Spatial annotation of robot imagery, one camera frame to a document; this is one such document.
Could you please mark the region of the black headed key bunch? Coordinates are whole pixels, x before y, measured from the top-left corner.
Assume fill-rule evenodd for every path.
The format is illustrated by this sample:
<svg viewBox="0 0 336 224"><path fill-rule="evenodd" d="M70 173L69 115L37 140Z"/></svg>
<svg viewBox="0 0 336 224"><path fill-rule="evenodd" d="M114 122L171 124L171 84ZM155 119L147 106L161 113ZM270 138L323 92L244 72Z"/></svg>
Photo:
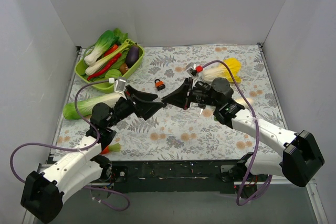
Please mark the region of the black headed key bunch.
<svg viewBox="0 0 336 224"><path fill-rule="evenodd" d="M200 109L200 115L202 115L204 109L206 108L206 105L205 104L197 104L197 105L195 105L195 107Z"/></svg>

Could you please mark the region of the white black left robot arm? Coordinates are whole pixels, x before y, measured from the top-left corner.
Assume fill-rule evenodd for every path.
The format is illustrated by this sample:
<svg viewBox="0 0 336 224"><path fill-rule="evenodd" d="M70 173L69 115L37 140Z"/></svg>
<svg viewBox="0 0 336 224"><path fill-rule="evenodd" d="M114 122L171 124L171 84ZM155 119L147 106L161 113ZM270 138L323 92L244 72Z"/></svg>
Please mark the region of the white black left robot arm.
<svg viewBox="0 0 336 224"><path fill-rule="evenodd" d="M65 201L93 180L111 178L109 161L100 153L112 142L116 132L111 126L131 114L147 120L165 103L156 94L126 86L113 107L104 102L92 109L90 128L76 148L68 149L58 162L42 172L32 171L25 179L20 204L43 223L50 223L60 213Z"/></svg>

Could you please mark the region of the orange black padlock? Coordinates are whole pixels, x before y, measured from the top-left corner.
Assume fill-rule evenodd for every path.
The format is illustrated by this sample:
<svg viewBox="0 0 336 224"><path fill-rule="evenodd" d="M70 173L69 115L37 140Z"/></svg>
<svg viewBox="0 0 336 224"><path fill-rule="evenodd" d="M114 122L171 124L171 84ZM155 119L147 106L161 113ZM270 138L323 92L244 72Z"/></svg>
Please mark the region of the orange black padlock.
<svg viewBox="0 0 336 224"><path fill-rule="evenodd" d="M154 83L155 83L155 87L158 91L161 91L161 90L166 88L164 82L161 81L160 79L155 79Z"/></svg>

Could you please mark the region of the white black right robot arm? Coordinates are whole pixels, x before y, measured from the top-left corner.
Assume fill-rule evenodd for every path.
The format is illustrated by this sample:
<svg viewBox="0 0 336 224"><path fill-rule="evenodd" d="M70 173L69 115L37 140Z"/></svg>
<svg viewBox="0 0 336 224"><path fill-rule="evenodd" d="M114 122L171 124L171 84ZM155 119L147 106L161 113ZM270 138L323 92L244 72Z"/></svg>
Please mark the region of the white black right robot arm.
<svg viewBox="0 0 336 224"><path fill-rule="evenodd" d="M273 158L252 158L246 154L237 163L242 180L251 180L255 175L276 175L304 187L325 164L314 136L308 131L296 133L257 119L232 98L233 93L224 78L216 78L210 85L187 78L162 101L185 110L191 103L213 106L214 118L220 124L259 139L278 154Z"/></svg>

